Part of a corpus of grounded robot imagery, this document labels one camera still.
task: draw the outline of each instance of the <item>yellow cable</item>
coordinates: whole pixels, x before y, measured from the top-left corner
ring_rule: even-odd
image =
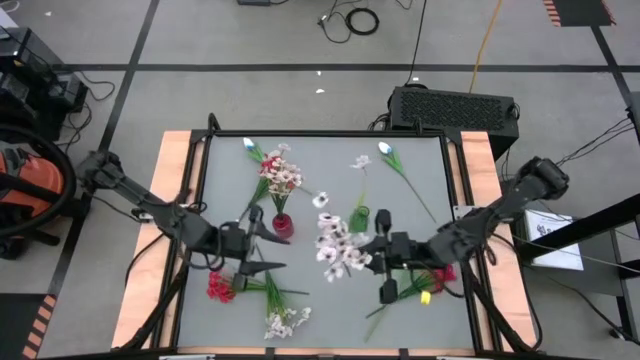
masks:
[[[491,35],[493,24],[496,22],[496,18],[498,17],[498,13],[500,13],[501,6],[502,6],[502,0],[498,0],[498,5],[496,5],[495,10],[493,10],[493,16],[491,17],[491,22],[489,23],[489,27],[487,28],[487,33],[484,34],[484,39],[482,39],[482,45],[480,45],[480,50],[478,50],[478,58],[476,59],[476,65],[473,67],[473,78],[471,78],[469,93],[471,93],[471,91],[473,90],[473,85],[476,83],[476,75],[478,75],[478,66],[480,66],[480,59],[482,59],[482,52],[484,51],[485,45],[487,45],[487,40],[489,40],[489,35]]]

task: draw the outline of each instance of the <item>gray table surface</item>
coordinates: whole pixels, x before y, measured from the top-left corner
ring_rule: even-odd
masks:
[[[425,241],[438,226],[451,220],[442,152],[437,138],[323,138],[323,137],[253,137],[265,152],[287,143],[292,151],[285,158],[298,165],[306,177],[304,187],[326,191],[328,210],[348,218],[361,191],[362,175],[349,167],[355,158],[366,154],[373,163],[367,167],[367,197],[372,209],[368,235],[373,235],[373,218],[377,209],[391,211],[393,230],[408,231],[411,237]],[[380,158],[377,144],[393,146],[404,164],[407,176],[437,219],[435,224],[402,180]],[[246,154],[242,138],[216,137],[211,144],[204,190],[209,205],[203,216],[212,224],[236,219],[253,194],[259,165]],[[275,207],[269,198],[260,205],[264,220],[271,228]],[[316,262],[314,240],[319,234],[316,221],[320,212],[311,197],[299,190],[286,205],[295,225],[292,245],[264,241],[259,246],[267,261],[283,262],[286,268],[273,271],[281,288],[310,292],[310,296],[289,295],[295,309],[311,307],[311,319],[296,329],[293,337],[264,340],[266,330],[266,296],[263,293],[239,294],[231,304],[209,299],[208,271],[189,273],[182,310],[180,347],[324,347],[324,348],[472,348],[465,301],[444,294],[434,295],[429,306],[419,297],[397,303],[384,315],[368,342],[365,334],[372,320],[365,315],[379,306],[378,288],[382,277],[371,271],[352,270],[333,283],[324,278],[326,262]],[[194,261],[202,261],[198,256]],[[237,261],[229,260],[229,265]],[[461,291],[460,279],[451,287]]]

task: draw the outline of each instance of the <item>concrete floor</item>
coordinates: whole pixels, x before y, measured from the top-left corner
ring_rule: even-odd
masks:
[[[369,0],[381,19],[369,37],[332,44],[316,25],[331,0],[291,0],[270,8],[240,7],[233,0],[160,0],[140,55],[140,64],[351,64],[411,62],[422,1],[410,11],[394,1]],[[118,85],[127,78],[150,0],[25,0],[11,17],[31,27],[66,63],[116,64],[123,71],[87,72],[93,80]],[[602,28],[620,65],[640,65],[640,4],[607,0],[618,26]],[[495,0],[431,0],[417,56],[419,64],[473,64]],[[337,22],[330,35],[344,36]],[[589,28],[551,25],[542,0],[505,0],[483,63],[500,65],[607,65]],[[223,128],[364,129],[385,111],[405,71],[136,71],[120,96],[122,106],[110,149],[126,173],[149,185],[162,133],[205,126],[214,112]],[[640,74],[626,73],[632,91]],[[416,72],[430,88],[467,91],[470,72]],[[98,94],[106,86],[94,86]],[[317,89],[325,90],[317,94]],[[513,96],[522,109],[520,139],[512,147],[509,172],[532,154],[560,159],[625,117],[624,101],[611,73],[480,73],[478,93]],[[116,95],[89,101],[93,122],[72,147],[79,161],[97,148]],[[570,191],[550,203],[557,212],[585,216],[638,192],[640,149],[630,132],[588,158],[563,167]],[[129,206],[101,193],[120,208]],[[69,223],[52,224],[65,234]],[[638,236],[633,227],[624,231]],[[93,204],[71,258],[42,357],[107,351],[123,294],[138,226],[100,203]],[[637,241],[619,238],[623,260],[640,258]],[[1,292],[47,292],[62,245],[34,244],[18,262],[0,262]],[[639,358],[633,344],[609,338],[607,325],[574,294],[526,275],[544,330],[542,348],[554,355],[588,358]],[[629,281],[640,299],[640,280]],[[589,294],[617,321],[613,297]],[[635,306],[640,314],[640,306]]]

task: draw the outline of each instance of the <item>wooden table edge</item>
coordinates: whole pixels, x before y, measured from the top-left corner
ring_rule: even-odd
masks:
[[[156,161],[150,190],[160,198],[172,200],[178,193],[182,174],[185,168],[186,154],[189,147],[191,131],[167,131],[164,133],[162,144]],[[191,176],[190,189],[195,189],[195,181],[199,173],[202,143],[196,148],[196,162]],[[489,146],[488,135],[485,132],[462,133],[462,148],[467,163],[469,181],[475,205],[488,205],[501,195],[500,184],[493,161],[493,154]],[[458,202],[463,204],[462,181],[460,178],[455,148],[449,146],[454,185]],[[507,239],[511,233],[506,225],[497,230]],[[159,230],[154,225],[142,225],[138,235],[135,253],[148,244]],[[160,283],[166,264],[168,241],[161,242],[141,257],[132,269],[129,284],[123,296],[120,315],[114,332],[112,347],[121,346],[128,341],[146,320],[156,305],[160,293]],[[515,254],[506,246],[493,242],[493,250],[498,258],[498,264],[489,266],[489,278],[493,290],[493,297],[497,307],[509,321],[511,326],[528,343],[536,340],[529,305],[524,292],[524,284],[520,275],[520,267]],[[481,335],[485,349],[490,349],[490,333],[486,313],[478,303],[478,318],[481,324]],[[175,317],[175,299],[165,313],[164,331],[160,341],[161,347],[169,346],[169,332]],[[264,348],[255,347],[190,347],[179,349],[181,353],[218,353],[218,354],[258,354],[264,353]],[[331,349],[331,348],[278,348],[277,354],[335,354],[335,355],[397,355],[397,349]],[[414,356],[429,355],[472,355],[472,349],[411,349]]]

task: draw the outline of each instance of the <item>red vase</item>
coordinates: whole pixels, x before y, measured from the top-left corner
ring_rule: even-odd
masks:
[[[282,240],[287,240],[293,235],[293,221],[287,214],[276,215],[271,222],[273,230]]]

